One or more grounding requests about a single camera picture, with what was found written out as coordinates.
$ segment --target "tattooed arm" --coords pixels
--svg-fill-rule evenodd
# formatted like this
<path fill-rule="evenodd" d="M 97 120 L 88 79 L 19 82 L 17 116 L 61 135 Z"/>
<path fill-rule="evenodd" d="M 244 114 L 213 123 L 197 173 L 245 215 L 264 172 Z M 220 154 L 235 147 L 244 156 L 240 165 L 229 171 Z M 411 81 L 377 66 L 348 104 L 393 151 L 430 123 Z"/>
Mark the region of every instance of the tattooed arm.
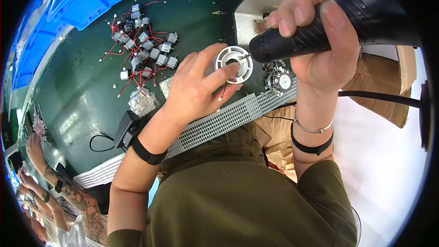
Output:
<path fill-rule="evenodd" d="M 29 138 L 28 156 L 38 173 L 55 188 L 58 183 L 58 173 L 44 159 L 40 138 L 35 133 Z M 67 184 L 63 184 L 61 195 L 81 213 L 85 236 L 94 242 L 106 245 L 107 233 L 96 199 L 77 186 Z"/>
<path fill-rule="evenodd" d="M 52 218 L 57 227 L 67 231 L 67 222 L 65 221 L 64 212 L 58 201 L 56 201 L 49 192 L 38 185 L 32 177 L 25 175 L 23 169 L 19 170 L 19 180 L 21 185 L 29 190 L 29 194 L 32 195 L 38 208 L 45 215 Z"/>

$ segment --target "hand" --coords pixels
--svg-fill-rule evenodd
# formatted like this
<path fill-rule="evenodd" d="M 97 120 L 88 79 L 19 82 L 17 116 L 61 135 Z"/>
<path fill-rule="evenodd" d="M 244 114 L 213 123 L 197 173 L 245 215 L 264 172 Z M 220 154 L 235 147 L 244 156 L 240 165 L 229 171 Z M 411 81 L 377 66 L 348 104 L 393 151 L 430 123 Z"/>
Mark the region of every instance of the hand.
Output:
<path fill-rule="evenodd" d="M 47 167 L 47 162 L 44 158 L 43 149 L 41 148 L 40 137 L 36 133 L 33 133 L 29 137 L 27 153 L 37 171 L 40 174 L 44 172 Z"/>
<path fill-rule="evenodd" d="M 227 44 L 224 43 L 213 44 L 201 52 L 189 54 L 179 65 L 169 89 L 168 100 L 163 106 L 163 110 L 168 112 L 168 117 L 173 121 L 188 125 L 195 119 L 215 112 L 241 88 L 242 84 L 227 84 L 227 95 L 221 100 L 219 98 L 223 94 L 223 88 L 213 94 L 237 73 L 237 63 L 220 68 L 207 77 L 205 75 L 212 59 L 225 47 Z"/>
<path fill-rule="evenodd" d="M 23 168 L 19 169 L 18 177 L 21 183 L 20 186 L 24 186 L 27 189 L 32 189 L 36 185 L 35 180 L 33 180 L 31 176 L 26 175 Z"/>
<path fill-rule="evenodd" d="M 26 188 L 23 183 L 19 185 L 19 191 L 22 195 L 30 194 L 29 189 Z"/>
<path fill-rule="evenodd" d="M 320 96 L 336 93 L 355 74 L 359 42 L 346 14 L 333 0 L 286 0 L 270 14 L 269 23 L 279 28 L 282 36 L 291 37 L 297 26 L 312 22 L 314 6 L 319 3 L 322 3 L 320 14 L 331 51 L 293 57 L 290 62 L 301 89 Z"/>

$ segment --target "white floor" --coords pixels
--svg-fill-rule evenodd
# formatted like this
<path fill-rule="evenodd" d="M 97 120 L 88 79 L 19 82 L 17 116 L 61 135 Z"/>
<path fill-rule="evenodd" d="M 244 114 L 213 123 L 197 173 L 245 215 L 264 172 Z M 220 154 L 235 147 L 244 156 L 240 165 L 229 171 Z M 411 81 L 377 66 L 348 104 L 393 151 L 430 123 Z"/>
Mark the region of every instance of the white floor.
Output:
<path fill-rule="evenodd" d="M 422 51 L 416 51 L 417 79 L 411 97 L 419 99 L 427 79 Z M 399 129 L 349 97 L 337 102 L 335 157 L 352 206 L 362 223 L 361 246 L 387 246 L 416 202 L 426 164 L 420 147 L 419 109 L 410 107 Z"/>

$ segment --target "green workbench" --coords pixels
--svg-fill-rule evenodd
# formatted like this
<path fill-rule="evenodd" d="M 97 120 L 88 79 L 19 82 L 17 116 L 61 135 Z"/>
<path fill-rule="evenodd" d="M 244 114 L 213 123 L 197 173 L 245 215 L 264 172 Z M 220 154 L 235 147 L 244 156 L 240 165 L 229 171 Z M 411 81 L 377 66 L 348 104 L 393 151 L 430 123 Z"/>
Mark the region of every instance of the green workbench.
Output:
<path fill-rule="evenodd" d="M 137 88 L 134 81 L 118 93 L 128 81 L 119 77 L 128 52 L 121 56 L 104 57 L 114 44 L 111 28 L 113 15 L 126 13 L 135 0 L 123 0 L 107 13 L 96 19 L 86 29 L 73 29 L 54 52 L 43 71 L 31 101 L 39 104 L 47 124 L 48 143 L 43 150 L 49 165 L 63 163 L 70 175 L 86 172 L 104 161 L 120 154 L 122 150 L 96 153 L 89 149 L 90 138 L 95 134 L 114 136 L 124 113 L 129 110 L 127 102 L 130 93 Z M 178 33 L 179 41 L 168 56 L 177 56 L 180 61 L 191 52 L 201 51 L 208 45 L 221 42 L 220 16 L 212 14 L 220 9 L 219 0 L 137 0 L 137 3 L 167 1 L 147 6 L 146 15 L 151 18 L 152 30 L 166 30 Z M 117 44 L 113 52 L 122 47 Z M 160 104 L 165 98 L 158 83 L 173 75 L 175 71 L 161 70 L 145 87 L 155 93 Z M 258 95 L 267 73 L 255 63 L 254 71 L 228 102 L 234 102 L 246 94 Z M 144 122 L 154 112 L 144 117 Z M 103 150 L 112 146 L 110 140 L 96 138 L 93 147 Z"/>

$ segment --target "electric screwdriver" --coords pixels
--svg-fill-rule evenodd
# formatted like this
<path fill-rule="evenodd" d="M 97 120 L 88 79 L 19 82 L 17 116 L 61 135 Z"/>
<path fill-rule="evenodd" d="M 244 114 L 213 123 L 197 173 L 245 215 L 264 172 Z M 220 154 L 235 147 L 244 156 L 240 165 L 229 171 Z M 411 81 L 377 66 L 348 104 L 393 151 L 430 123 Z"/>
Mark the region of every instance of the electric screwdriver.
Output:
<path fill-rule="evenodd" d="M 420 47 L 420 37 L 398 0 L 334 0 L 348 16 L 362 45 L 408 45 Z M 290 38 L 269 28 L 249 44 L 250 55 L 260 63 L 331 49 L 316 5 L 312 23 L 297 27 Z"/>

